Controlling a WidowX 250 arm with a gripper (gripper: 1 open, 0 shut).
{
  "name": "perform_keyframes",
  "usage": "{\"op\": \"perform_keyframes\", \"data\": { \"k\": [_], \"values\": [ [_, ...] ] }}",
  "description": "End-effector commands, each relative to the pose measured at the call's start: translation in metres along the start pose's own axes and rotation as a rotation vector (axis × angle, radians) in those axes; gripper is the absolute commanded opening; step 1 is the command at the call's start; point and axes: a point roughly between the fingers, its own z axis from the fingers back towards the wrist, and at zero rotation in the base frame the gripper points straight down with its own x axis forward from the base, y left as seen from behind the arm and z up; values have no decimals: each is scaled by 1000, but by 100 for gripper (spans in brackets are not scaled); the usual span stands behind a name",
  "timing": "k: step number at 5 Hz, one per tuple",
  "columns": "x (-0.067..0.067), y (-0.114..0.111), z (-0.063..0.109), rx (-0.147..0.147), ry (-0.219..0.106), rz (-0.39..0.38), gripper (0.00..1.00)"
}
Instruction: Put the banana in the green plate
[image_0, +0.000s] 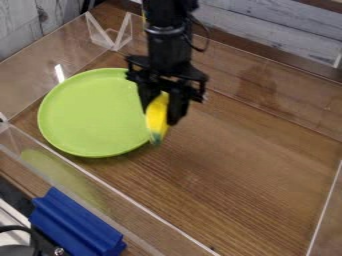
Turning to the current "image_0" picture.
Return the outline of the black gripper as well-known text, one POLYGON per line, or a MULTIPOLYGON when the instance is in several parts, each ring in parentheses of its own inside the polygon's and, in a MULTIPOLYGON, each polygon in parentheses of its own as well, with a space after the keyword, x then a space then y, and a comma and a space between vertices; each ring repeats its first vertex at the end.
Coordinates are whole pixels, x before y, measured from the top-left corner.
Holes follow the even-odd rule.
POLYGON ((147 29, 148 54, 128 55, 127 79, 138 84, 142 109, 160 95, 168 93, 167 123, 174 126, 187 115, 190 100, 202 102, 208 76, 191 64, 192 44, 190 29, 147 29))

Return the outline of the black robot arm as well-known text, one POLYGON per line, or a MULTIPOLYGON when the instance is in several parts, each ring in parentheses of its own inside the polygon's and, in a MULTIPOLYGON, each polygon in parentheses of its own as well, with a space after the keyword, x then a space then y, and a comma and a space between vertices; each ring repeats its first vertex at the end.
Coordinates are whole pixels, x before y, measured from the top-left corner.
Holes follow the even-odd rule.
POLYGON ((202 103, 208 75, 191 63, 192 51, 204 52, 192 44, 192 24, 210 36, 206 26, 194 17, 198 0, 142 0, 146 18, 147 55, 128 55, 127 79, 138 84, 143 112, 166 92, 167 124, 176 125, 187 115, 190 101, 202 103))

